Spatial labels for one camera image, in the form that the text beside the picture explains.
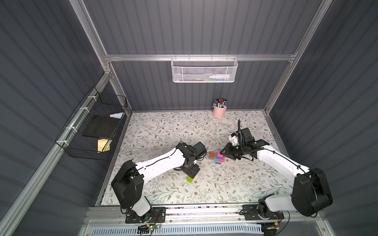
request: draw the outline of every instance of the gray wall panel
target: gray wall panel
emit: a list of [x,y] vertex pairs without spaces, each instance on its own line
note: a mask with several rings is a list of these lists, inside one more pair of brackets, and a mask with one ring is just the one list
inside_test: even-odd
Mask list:
[[[104,72],[67,0],[0,1],[0,41],[1,219]],[[76,235],[108,165],[64,154],[14,235]]]
[[287,54],[320,0],[84,2],[108,54]]
[[378,1],[334,0],[272,109],[294,160],[318,167],[336,235],[375,234]]
[[216,98],[228,108],[264,108],[287,62],[240,62],[234,83],[174,83],[169,62],[112,62],[140,110],[210,109]]

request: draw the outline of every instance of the white cable clip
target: white cable clip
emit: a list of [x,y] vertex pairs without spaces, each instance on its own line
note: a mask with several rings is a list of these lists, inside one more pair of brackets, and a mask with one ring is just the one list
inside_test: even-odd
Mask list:
[[97,101],[97,96],[88,96],[94,98],[95,101]]
[[68,142],[67,142],[67,140],[64,140],[64,141],[59,141],[59,140],[58,140],[58,141],[56,141],[56,142],[57,142],[57,143],[58,143],[58,142],[59,142],[59,143],[65,143],[65,144],[67,144],[67,146],[69,145]]
[[88,109],[88,107],[80,107],[79,110],[80,110],[80,109],[85,109],[85,110],[87,110],[87,112],[89,113],[89,109]]
[[76,129],[75,126],[66,127],[66,129],[68,129],[68,130],[73,129],[73,130],[76,131],[76,133],[77,133],[77,129]]

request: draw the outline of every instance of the patterned table surface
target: patterned table surface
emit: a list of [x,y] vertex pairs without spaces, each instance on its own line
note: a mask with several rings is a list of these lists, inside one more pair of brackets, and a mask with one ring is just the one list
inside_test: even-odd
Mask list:
[[[133,113],[101,205],[119,205],[110,183],[125,161],[152,159],[179,141],[190,145],[200,141],[208,153],[217,152],[237,130],[238,119],[256,140],[264,139],[278,150],[262,111],[226,111],[222,119],[210,111]],[[226,158],[219,165],[208,157],[197,162],[201,170],[192,183],[184,172],[170,170],[149,181],[143,195],[151,204],[235,203],[257,202],[268,194],[292,190],[287,179],[259,160]]]

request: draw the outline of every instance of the pink building block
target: pink building block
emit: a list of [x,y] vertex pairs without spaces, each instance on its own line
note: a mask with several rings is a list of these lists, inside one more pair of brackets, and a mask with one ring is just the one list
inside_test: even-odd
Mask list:
[[224,157],[222,154],[220,154],[220,151],[218,151],[217,159],[218,159],[220,162],[225,162],[225,157]]

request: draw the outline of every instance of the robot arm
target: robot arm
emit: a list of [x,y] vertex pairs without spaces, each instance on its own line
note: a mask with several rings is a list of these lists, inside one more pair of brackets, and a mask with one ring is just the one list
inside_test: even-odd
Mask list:
[[180,142],[169,152],[145,162],[134,164],[126,161],[112,181],[112,188],[121,208],[135,211],[139,216],[150,211],[151,205],[142,197],[143,186],[155,178],[175,167],[180,167],[187,175],[194,178],[200,168],[196,161],[206,155],[206,148],[198,142],[196,145],[187,145]]
[[250,154],[272,166],[293,184],[293,192],[271,194],[259,199],[258,212],[261,218],[269,218],[276,211],[298,211],[304,216],[311,216],[332,204],[332,195],[323,171],[291,160],[276,151],[264,140],[255,140],[248,128],[240,129],[229,136],[228,143],[221,154],[231,159],[241,159]]

